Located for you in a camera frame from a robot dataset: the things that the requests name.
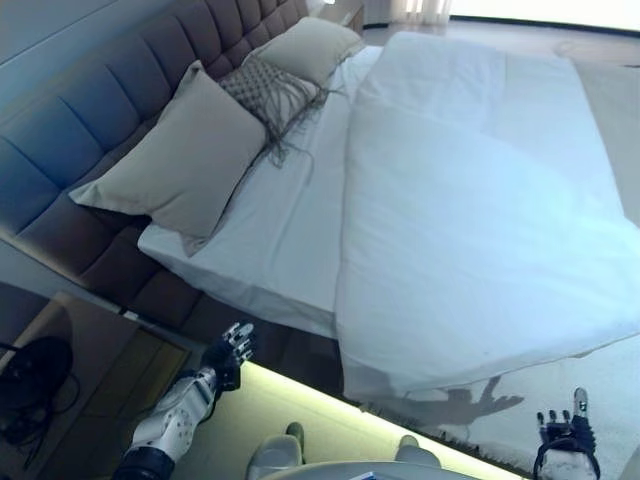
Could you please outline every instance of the pillowcase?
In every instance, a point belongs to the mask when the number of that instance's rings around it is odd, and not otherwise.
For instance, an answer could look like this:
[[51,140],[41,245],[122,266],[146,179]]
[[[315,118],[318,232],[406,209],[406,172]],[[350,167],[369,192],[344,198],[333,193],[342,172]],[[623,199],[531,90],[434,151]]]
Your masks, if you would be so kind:
[[364,48],[353,30],[320,18],[304,17],[255,55],[303,80],[325,85],[336,67]]
[[319,105],[326,91],[260,59],[247,59],[219,85],[265,126],[268,145],[276,150],[270,157],[280,165],[285,158],[281,140],[293,120],[308,107]]
[[80,205],[150,215],[158,225],[179,232],[191,256],[213,234],[264,141],[260,122],[196,61],[142,141],[102,177],[69,196]]

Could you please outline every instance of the bed frame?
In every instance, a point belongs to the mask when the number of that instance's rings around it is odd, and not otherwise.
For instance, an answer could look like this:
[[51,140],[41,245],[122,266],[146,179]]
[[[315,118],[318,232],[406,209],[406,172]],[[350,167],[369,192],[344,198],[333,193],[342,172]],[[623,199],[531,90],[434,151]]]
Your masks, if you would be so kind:
[[215,337],[227,323],[215,319],[240,313],[138,250],[148,218],[80,207],[67,193],[143,138],[195,59],[218,79],[307,14],[305,0],[181,2],[83,60],[0,123],[0,238],[124,309]]

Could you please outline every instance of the nightstand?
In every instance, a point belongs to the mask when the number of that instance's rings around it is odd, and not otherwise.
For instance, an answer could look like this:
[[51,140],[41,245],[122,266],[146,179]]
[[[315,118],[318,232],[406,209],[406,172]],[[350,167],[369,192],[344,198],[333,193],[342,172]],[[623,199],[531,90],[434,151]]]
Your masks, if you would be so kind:
[[364,26],[364,3],[362,0],[335,0],[317,13],[318,18],[338,23],[362,35]]
[[[47,335],[67,340],[73,350],[78,399],[53,418],[42,448],[26,471],[22,470],[24,455],[0,442],[0,473],[16,480],[110,478],[142,412],[155,405],[190,352],[138,323],[66,293],[57,294],[14,345]],[[3,361],[6,357],[0,357],[0,369]],[[59,393],[59,404],[67,405],[73,392],[68,381]]]

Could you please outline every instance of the robotic arm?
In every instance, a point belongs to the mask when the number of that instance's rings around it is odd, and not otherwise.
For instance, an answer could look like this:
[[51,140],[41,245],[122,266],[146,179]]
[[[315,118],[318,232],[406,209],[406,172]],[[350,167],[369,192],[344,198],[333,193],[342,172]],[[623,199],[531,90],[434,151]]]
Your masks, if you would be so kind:
[[136,428],[114,480],[169,479],[222,393],[240,388],[240,366],[253,355],[252,332],[252,324],[236,323],[204,352],[197,372],[176,381]]
[[550,422],[538,413],[542,445],[533,466],[534,480],[597,480],[600,466],[595,457],[596,439],[587,419],[587,392],[578,388],[573,397],[573,418],[562,411],[559,422],[555,410],[549,410]]

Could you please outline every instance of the wall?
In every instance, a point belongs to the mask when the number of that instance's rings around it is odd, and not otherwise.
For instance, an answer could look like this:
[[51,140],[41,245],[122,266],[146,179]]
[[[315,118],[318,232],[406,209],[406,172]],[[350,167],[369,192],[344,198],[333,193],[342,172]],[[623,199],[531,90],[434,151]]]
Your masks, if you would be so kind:
[[0,0],[0,108],[173,0]]
[[51,298],[56,292],[66,291],[104,306],[109,305],[1,240],[0,283],[13,285],[46,298]]
[[451,14],[640,30],[639,0],[453,0]]

